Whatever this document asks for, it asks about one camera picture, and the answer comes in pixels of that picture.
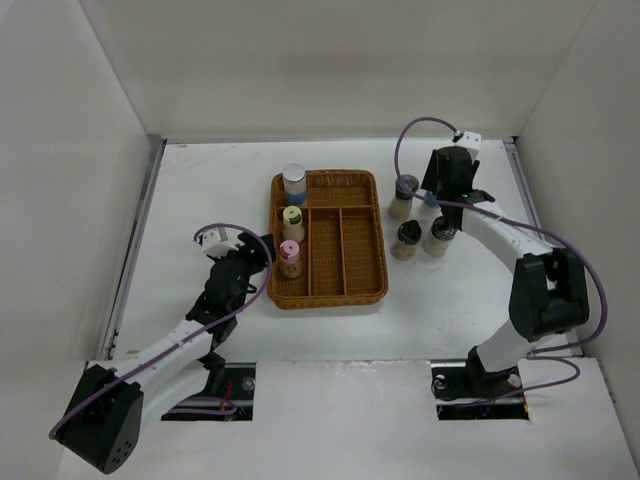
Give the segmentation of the pink cap spice bottle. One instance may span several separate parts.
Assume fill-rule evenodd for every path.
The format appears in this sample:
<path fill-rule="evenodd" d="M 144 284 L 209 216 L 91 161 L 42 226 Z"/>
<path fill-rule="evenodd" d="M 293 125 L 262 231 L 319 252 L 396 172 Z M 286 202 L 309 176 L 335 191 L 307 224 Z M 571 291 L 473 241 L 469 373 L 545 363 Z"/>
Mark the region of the pink cap spice bottle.
<path fill-rule="evenodd" d="M 288 279 L 302 274 L 300 245 L 294 240 L 284 240 L 279 246 L 278 266 L 280 273 Z"/>

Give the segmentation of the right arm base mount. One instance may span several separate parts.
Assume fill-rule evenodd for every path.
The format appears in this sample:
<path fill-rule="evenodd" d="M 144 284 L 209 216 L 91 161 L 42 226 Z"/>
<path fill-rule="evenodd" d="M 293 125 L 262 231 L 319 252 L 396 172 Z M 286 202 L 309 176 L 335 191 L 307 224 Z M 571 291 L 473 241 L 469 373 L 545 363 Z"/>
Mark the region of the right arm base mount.
<path fill-rule="evenodd" d="M 487 373 L 475 352 L 431 364 L 431 392 L 441 421 L 528 420 L 518 366 Z"/>

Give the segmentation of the dark cap brown spice jar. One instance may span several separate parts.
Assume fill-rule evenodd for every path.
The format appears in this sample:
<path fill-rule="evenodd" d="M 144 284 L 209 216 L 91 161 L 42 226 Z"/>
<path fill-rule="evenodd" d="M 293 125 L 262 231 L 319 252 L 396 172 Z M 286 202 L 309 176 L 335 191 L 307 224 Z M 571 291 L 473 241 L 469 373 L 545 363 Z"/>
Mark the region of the dark cap brown spice jar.
<path fill-rule="evenodd" d="M 422 228 L 417 220 L 403 222 L 397 232 L 391 247 L 391 254 L 400 261 L 410 260 L 417 250 L 422 238 Z"/>

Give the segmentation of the black cap sugar grinder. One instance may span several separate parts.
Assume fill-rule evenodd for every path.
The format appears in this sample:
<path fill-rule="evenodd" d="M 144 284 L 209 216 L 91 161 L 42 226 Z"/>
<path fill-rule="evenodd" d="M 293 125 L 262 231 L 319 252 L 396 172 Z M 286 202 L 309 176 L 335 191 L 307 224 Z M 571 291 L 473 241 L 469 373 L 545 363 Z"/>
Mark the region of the black cap sugar grinder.
<path fill-rule="evenodd" d="M 413 175 L 403 174 L 395 180 L 394 197 L 388 207 L 391 218 L 404 221 L 410 217 L 413 194 L 417 192 L 419 186 L 419 180 Z"/>

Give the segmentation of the tall blue label bottle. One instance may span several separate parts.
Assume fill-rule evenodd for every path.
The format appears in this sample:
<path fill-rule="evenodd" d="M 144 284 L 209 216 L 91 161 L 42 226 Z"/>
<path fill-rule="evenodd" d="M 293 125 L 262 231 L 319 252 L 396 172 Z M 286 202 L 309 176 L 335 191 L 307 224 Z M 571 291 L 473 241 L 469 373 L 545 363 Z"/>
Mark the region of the tall blue label bottle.
<path fill-rule="evenodd" d="M 426 191 L 421 200 L 418 214 L 422 220 L 435 220 L 440 215 L 440 206 L 436 197 L 429 191 Z"/>

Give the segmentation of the yellow cap spice bottle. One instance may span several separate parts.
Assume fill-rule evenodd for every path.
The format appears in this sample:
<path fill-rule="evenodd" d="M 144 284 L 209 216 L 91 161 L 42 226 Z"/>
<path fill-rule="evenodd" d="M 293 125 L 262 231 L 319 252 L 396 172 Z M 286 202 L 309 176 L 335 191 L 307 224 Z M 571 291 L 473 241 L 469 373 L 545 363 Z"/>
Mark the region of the yellow cap spice bottle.
<path fill-rule="evenodd" d="M 284 240 L 291 240 L 301 244 L 305 239 L 305 229 L 303 225 L 302 210 L 297 206 L 288 206 L 283 210 Z"/>

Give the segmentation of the blue label silver cap bottle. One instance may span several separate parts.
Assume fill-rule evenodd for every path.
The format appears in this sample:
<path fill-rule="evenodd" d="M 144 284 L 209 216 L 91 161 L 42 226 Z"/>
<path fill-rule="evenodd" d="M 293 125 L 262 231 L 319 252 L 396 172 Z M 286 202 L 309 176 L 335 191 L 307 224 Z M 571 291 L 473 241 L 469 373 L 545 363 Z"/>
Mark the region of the blue label silver cap bottle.
<path fill-rule="evenodd" d="M 305 168 L 298 163 L 287 164 L 283 168 L 282 179 L 287 203 L 305 205 L 308 199 Z"/>

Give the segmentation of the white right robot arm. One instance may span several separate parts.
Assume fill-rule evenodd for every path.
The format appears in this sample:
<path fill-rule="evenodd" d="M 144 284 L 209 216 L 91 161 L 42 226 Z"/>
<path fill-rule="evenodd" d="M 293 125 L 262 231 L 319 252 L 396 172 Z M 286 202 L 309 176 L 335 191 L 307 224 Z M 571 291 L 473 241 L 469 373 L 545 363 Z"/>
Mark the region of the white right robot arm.
<path fill-rule="evenodd" d="M 432 152 L 422 189 L 435 195 L 444 223 L 479 241 L 512 273 L 507 321 L 469 354 L 464 384 L 489 394 L 500 373 L 517 365 L 549 338 L 589 318 L 585 268 L 567 248 L 552 246 L 531 226 L 504 216 L 489 193 L 475 189 L 480 162 L 463 147 Z"/>

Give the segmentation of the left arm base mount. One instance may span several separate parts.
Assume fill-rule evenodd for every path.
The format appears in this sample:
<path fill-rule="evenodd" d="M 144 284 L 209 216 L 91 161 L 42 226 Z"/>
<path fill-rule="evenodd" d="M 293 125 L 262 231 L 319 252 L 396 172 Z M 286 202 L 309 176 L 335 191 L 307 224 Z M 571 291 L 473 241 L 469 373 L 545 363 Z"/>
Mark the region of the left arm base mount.
<path fill-rule="evenodd" d="M 217 353 L 201 360 L 209 372 L 203 390 L 181 401 L 162 421 L 251 421 L 256 390 L 256 363 L 228 363 Z"/>

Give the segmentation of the black knob cap jar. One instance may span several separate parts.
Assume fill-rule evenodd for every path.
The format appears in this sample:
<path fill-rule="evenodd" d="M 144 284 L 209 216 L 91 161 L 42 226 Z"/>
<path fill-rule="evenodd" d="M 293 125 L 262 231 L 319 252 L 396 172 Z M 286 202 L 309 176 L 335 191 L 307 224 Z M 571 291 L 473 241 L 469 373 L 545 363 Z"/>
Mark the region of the black knob cap jar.
<path fill-rule="evenodd" d="M 444 256 L 453 239 L 457 229 L 444 216 L 436 218 L 429 228 L 426 239 L 423 242 L 424 251 L 432 257 Z"/>

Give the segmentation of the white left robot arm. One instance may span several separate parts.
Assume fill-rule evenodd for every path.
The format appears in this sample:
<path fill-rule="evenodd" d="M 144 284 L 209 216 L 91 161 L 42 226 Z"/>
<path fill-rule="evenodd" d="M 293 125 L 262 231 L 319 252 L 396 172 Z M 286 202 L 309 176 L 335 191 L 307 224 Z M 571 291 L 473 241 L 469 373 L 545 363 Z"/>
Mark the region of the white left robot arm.
<path fill-rule="evenodd" d="M 109 475 L 130 458 L 149 423 L 194 415 L 182 401 L 221 393 L 226 362 L 216 350 L 266 290 L 252 276 L 272 275 L 276 260 L 273 235 L 238 232 L 237 244 L 211 258 L 202 293 L 165 337 L 114 367 L 95 364 L 83 372 L 51 440 Z"/>

